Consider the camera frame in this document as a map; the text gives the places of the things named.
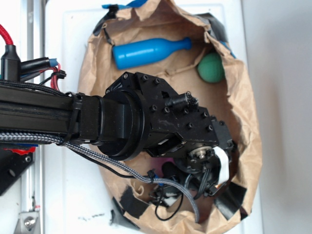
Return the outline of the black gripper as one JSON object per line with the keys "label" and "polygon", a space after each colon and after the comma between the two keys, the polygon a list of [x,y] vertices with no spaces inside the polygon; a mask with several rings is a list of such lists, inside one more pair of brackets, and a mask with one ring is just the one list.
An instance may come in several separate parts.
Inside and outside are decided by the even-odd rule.
{"label": "black gripper", "polygon": [[[230,131],[215,117],[185,119],[166,129],[154,128],[146,152],[153,157],[171,158],[162,165],[164,178],[196,192],[194,198],[213,196],[229,180],[231,151]],[[183,193],[176,187],[158,184],[150,193],[150,203],[171,207]]]}

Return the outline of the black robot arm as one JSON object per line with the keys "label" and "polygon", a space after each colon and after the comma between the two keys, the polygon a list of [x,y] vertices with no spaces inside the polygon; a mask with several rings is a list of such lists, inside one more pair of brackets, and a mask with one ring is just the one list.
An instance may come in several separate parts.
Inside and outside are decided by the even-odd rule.
{"label": "black robot arm", "polygon": [[2,80],[0,142],[9,149],[54,143],[79,153],[92,144],[109,163],[142,151],[172,158],[165,176],[195,190],[195,198],[215,195],[229,180],[233,148],[225,123],[197,98],[143,73],[124,73],[103,97]]}

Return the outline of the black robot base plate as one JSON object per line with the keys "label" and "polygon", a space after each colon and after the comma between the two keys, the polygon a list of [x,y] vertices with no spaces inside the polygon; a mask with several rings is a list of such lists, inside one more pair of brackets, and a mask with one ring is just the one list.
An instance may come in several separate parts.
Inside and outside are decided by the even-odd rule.
{"label": "black robot base plate", "polygon": [[21,155],[17,152],[1,149],[0,195],[4,195],[33,163],[33,152]]}

